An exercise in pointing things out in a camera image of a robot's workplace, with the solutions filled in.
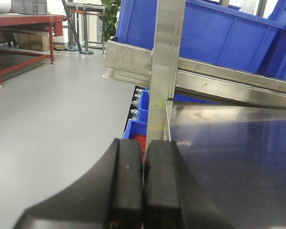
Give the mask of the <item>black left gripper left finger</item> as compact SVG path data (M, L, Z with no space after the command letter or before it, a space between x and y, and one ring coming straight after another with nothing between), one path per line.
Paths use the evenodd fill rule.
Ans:
M30 208L15 229L140 229L142 151L137 140L114 139L73 184Z

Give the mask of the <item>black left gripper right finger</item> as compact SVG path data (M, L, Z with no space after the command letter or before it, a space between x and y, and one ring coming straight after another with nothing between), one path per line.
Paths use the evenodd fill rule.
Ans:
M175 141L149 144L144 188L146 229L233 228L192 175Z

